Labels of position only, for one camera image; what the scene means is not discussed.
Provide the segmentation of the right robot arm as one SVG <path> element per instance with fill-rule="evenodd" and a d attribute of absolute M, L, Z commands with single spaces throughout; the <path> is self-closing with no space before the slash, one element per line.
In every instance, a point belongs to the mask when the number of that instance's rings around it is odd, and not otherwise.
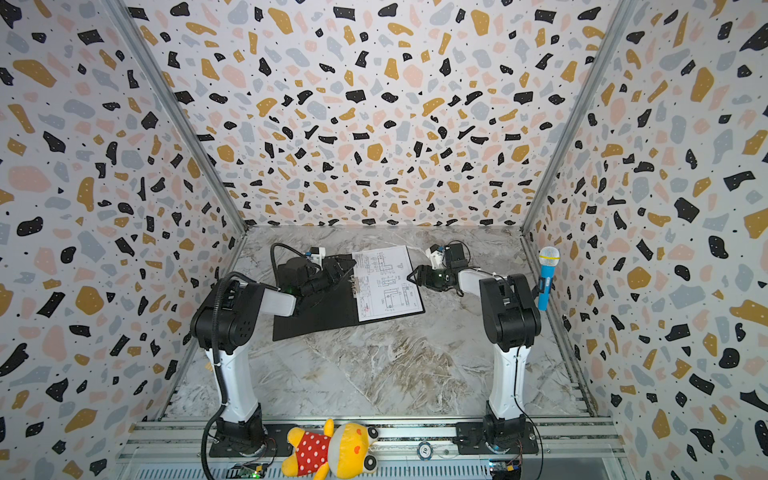
<path fill-rule="evenodd" d="M 533 427 L 523 408 L 525 366 L 531 347 L 541 333 L 541 314 L 522 274 L 502 276 L 469 261 L 461 241 L 426 250 L 427 265 L 420 265 L 407 280 L 435 292 L 455 291 L 480 299 L 487 339 L 493 346 L 493 383 L 482 421 L 482 441 L 494 452 L 520 448 Z"/>

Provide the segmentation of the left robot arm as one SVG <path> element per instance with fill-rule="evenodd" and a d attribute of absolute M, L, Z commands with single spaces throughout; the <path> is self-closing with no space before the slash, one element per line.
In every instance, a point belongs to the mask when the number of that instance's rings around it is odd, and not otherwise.
<path fill-rule="evenodd" d="M 285 340 L 358 323 L 350 254 L 328 255 L 324 248 L 294 250 L 273 261 L 274 285 L 233 271 L 219 280 L 195 313 L 190 333 L 213 367 L 220 405 L 204 430 L 212 446 L 204 452 L 251 455 L 267 445 L 268 432 L 252 384 L 247 346 L 259 316 L 275 319 L 273 338 Z"/>

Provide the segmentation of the paper with technical drawings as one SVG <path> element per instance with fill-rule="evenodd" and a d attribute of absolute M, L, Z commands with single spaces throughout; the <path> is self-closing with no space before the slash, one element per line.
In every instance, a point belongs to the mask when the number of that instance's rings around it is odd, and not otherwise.
<path fill-rule="evenodd" d="M 360 323 L 425 312 L 419 288 L 407 280 L 414 270 L 404 245 L 354 252 L 354 297 Z"/>

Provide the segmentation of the orange folder black inside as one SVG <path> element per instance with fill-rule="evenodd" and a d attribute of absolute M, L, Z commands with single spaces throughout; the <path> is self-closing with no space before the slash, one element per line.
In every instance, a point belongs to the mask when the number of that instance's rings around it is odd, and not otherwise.
<path fill-rule="evenodd" d="M 295 253 L 291 258 L 306 257 L 305 253 Z M 281 289 L 281 265 L 270 257 L 272 271 L 277 287 Z M 354 279 L 352 274 L 343 279 L 336 287 L 325 293 L 315 294 L 309 297 L 297 297 L 294 312 L 289 316 L 276 316 L 274 320 L 273 339 L 285 340 L 310 333 L 330 331 L 348 327 L 362 326 L 368 322 L 360 323 L 357 315 L 357 302 L 354 297 Z"/>

